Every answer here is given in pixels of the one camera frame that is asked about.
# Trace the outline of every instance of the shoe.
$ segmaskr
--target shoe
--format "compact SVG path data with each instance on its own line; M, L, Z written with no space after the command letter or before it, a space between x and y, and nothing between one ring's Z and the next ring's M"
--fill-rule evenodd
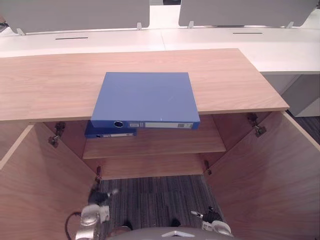
M130 228L131 230L133 230L132 224L129 220L125 220L124 223L122 224L122 226L126 226L126 227Z
M176 218L172 219L170 227L179 227L181 225L180 221Z

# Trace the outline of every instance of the gray carpet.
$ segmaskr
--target gray carpet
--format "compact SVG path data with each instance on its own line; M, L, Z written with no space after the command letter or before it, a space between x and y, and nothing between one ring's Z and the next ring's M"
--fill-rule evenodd
M110 206L110 221L102 226L101 240L125 220L131 222L133 229L168 227L173 218L182 225L200 228L202 221L191 215L191 210L206 213L208 206L212 206L220 213L202 175L102 181L103 192L115 188L120 193L106 201Z
M294 117L286 111L318 144L320 144L320 116Z

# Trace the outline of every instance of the white desk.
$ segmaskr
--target white desk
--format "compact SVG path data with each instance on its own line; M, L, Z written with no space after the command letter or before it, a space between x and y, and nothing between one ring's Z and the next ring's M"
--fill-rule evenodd
M73 31L19 36L7 28L0 34L0 57L239 48L260 72L320 72L320 10L315 10L302 27L292 29L186 29L178 26L179 11L179 5L150 6L150 26L142 31ZM77 37L87 38L56 40Z

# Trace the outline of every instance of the wooden shelf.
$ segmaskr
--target wooden shelf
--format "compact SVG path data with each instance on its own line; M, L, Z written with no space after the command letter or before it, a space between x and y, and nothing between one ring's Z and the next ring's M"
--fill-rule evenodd
M88 139L83 159L225 152L211 115L200 116L200 126L191 129L138 129L137 136Z
M101 166L100 175L104 180L200 175L204 172L197 153L109 157L85 159L84 162L93 171Z

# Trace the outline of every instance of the cable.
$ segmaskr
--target cable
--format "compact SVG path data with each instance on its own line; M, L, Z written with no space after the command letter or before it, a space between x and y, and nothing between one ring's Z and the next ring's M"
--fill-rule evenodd
M71 213L65 220L65 223L64 223L64 232L65 232L65 235L66 237L68 238L68 240L72 240L70 235L69 235L69 232L68 232L68 222L69 222L69 219L73 216L81 216L81 212L79 211L75 211L73 213Z

